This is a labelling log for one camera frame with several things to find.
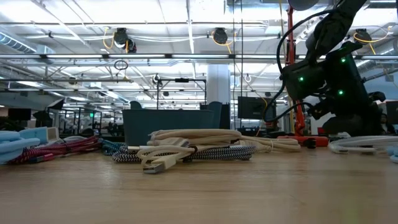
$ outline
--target gray container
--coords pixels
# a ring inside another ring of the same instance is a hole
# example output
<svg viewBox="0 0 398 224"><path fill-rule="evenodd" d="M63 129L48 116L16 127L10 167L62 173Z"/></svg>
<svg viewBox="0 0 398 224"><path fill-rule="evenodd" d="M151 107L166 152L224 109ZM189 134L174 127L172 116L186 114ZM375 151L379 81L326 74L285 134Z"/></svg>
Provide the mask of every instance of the gray container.
<svg viewBox="0 0 398 224"><path fill-rule="evenodd" d="M124 138L128 146L146 146L150 133L170 129L211 129L210 110L123 110Z"/></svg>

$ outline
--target red wire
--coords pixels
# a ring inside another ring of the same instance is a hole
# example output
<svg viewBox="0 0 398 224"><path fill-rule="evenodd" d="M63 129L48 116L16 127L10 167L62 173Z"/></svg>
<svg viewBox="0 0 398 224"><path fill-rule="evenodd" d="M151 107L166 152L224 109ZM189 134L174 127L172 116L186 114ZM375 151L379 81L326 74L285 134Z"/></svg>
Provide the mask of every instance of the red wire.
<svg viewBox="0 0 398 224"><path fill-rule="evenodd" d="M96 149L100 147L98 138L96 136L81 140L57 144L55 146L47 146L40 148L25 149L24 152L17 158L9 161L10 164L20 164L27 162L31 158L53 154L54 156L83 152L88 149Z"/></svg>

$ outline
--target table surface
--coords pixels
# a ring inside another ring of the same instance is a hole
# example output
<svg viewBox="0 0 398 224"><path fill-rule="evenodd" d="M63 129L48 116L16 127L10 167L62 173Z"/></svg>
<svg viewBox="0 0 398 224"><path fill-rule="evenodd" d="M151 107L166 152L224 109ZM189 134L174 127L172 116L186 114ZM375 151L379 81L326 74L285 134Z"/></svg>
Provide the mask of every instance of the table surface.
<svg viewBox="0 0 398 224"><path fill-rule="evenodd" d="M398 165L324 149L143 174L100 153L0 167L1 223L397 223Z"/></svg>

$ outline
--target monitor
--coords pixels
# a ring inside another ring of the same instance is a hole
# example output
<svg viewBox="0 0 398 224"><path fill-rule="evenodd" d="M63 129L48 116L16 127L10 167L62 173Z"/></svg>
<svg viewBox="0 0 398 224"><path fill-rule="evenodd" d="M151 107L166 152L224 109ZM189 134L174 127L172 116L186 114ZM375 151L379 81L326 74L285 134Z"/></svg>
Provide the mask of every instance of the monitor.
<svg viewBox="0 0 398 224"><path fill-rule="evenodd" d="M389 124L398 124L398 101L387 101L386 111Z"/></svg>
<svg viewBox="0 0 398 224"><path fill-rule="evenodd" d="M30 121L31 116L32 116L31 109L25 109L25 108L8 109L8 118L13 121Z"/></svg>
<svg viewBox="0 0 398 224"><path fill-rule="evenodd" d="M270 98L264 98L267 103L271 101ZM238 97L238 118L242 119L263 119L262 114L265 109L265 102L260 97ZM275 105L268 105L270 108L266 114L266 120L276 117Z"/></svg>

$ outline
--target white column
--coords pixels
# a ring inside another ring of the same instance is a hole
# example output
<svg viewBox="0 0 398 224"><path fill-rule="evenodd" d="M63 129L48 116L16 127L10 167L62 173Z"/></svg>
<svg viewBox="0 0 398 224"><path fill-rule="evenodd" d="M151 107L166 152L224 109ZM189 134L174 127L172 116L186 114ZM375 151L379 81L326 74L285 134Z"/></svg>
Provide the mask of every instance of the white column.
<svg viewBox="0 0 398 224"><path fill-rule="evenodd" d="M207 103L231 102L231 74L228 64L207 65Z"/></svg>

